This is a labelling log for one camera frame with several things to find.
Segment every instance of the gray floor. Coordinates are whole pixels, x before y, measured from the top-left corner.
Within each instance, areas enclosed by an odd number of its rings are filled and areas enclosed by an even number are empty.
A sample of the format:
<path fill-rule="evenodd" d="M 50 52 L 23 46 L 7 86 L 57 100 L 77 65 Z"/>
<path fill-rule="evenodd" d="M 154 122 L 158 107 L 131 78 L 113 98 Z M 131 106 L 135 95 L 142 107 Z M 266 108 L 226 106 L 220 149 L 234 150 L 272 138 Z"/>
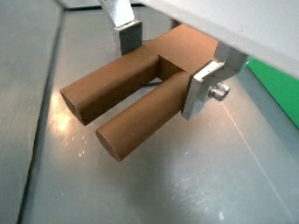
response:
<path fill-rule="evenodd" d="M 0 1 L 0 223 L 17 223 L 62 9 Z"/>
<path fill-rule="evenodd" d="M 146 39 L 169 29 L 167 17 L 135 13 Z M 102 11 L 69 12 L 23 223 L 298 223 L 299 131 L 248 69 L 225 102 L 191 122 L 178 115 L 122 163 L 111 158 L 95 129 L 151 89 L 89 127 L 59 89 L 118 55 Z"/>

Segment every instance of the brown wooden block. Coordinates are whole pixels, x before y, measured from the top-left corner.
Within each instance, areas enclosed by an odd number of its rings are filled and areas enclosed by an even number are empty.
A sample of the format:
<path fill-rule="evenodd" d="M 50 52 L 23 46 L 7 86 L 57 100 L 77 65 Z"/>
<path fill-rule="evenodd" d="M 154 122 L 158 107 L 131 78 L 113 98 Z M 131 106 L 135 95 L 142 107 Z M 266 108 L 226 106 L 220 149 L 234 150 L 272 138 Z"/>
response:
<path fill-rule="evenodd" d="M 98 130 L 110 155 L 123 160 L 183 107 L 190 74 L 179 72 Z"/>
<path fill-rule="evenodd" d="M 87 125 L 157 78 L 159 55 L 145 46 L 61 90 L 70 111 Z"/>

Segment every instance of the gray metal surface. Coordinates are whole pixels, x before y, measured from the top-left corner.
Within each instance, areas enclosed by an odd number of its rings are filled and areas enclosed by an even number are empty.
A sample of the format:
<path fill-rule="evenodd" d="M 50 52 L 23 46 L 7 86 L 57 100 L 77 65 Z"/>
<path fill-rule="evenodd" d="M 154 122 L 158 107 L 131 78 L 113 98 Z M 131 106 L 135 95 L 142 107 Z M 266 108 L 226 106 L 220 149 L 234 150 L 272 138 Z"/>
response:
<path fill-rule="evenodd" d="M 99 2 L 114 27 L 135 20 L 135 13 L 129 0 L 99 0 Z"/>
<path fill-rule="evenodd" d="M 146 35 L 166 31 L 138 10 Z M 249 70 L 228 80 L 225 103 L 191 122 L 177 115 L 122 163 L 109 155 L 95 129 L 151 89 L 87 127 L 59 94 L 118 55 L 103 17 L 67 14 L 23 223 L 298 223 L 299 131 Z"/>
<path fill-rule="evenodd" d="M 0 3 L 0 223 L 17 223 L 61 7 L 54 1 Z"/>
<path fill-rule="evenodd" d="M 141 0 L 299 79 L 299 2 Z"/>

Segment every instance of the stainless steel table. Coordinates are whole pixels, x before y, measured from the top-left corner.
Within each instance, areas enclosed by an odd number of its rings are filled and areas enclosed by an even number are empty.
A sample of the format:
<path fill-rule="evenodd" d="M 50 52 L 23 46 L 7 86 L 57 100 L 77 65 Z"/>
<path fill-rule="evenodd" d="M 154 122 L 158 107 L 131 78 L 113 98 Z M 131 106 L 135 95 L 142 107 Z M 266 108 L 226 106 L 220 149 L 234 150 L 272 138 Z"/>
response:
<path fill-rule="evenodd" d="M 170 20 L 135 8 L 145 38 Z M 195 120 L 178 115 L 118 163 L 95 129 L 151 88 L 143 88 L 83 127 L 59 89 L 118 56 L 101 10 L 67 12 L 50 110 L 23 223 L 298 223 L 299 131 L 253 73 L 229 80 L 225 102 Z"/>

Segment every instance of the metal support arm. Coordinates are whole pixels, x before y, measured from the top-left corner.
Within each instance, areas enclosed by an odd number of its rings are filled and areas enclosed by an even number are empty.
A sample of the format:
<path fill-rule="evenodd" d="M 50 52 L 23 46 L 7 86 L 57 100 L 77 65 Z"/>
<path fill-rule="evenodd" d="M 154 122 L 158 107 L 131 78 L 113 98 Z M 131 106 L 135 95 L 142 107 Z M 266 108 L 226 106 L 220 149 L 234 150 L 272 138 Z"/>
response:
<path fill-rule="evenodd" d="M 218 44 L 214 60 L 191 77 L 182 116 L 191 120 L 202 111 L 206 101 L 213 97 L 224 101 L 230 87 L 222 82 L 237 75 L 248 60 L 248 55 L 226 44 Z"/>

